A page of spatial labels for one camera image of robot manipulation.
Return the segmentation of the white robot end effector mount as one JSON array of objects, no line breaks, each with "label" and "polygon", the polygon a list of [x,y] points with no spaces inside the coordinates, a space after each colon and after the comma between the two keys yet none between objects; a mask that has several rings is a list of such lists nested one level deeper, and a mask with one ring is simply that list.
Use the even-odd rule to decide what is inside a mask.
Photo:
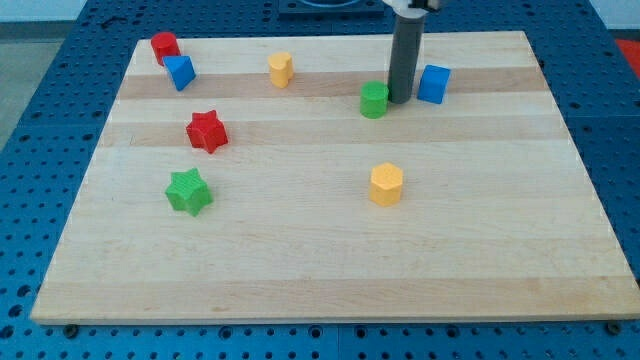
[{"label": "white robot end effector mount", "polygon": [[442,9],[441,0],[383,0],[383,3],[404,18],[420,18]]}]

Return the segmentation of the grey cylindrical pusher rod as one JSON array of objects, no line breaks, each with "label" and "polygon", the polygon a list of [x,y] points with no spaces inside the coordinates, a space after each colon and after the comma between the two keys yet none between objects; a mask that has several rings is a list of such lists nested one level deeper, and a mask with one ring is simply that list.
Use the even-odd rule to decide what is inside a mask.
[{"label": "grey cylindrical pusher rod", "polygon": [[412,96],[425,20],[425,11],[396,12],[387,79],[389,101],[394,104],[404,104]]}]

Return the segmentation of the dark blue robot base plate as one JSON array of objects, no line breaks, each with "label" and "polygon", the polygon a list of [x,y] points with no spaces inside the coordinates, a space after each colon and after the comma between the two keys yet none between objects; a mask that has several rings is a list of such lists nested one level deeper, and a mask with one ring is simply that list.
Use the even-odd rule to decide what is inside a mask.
[{"label": "dark blue robot base plate", "polygon": [[379,0],[277,0],[278,16],[374,15],[382,16],[386,5]]}]

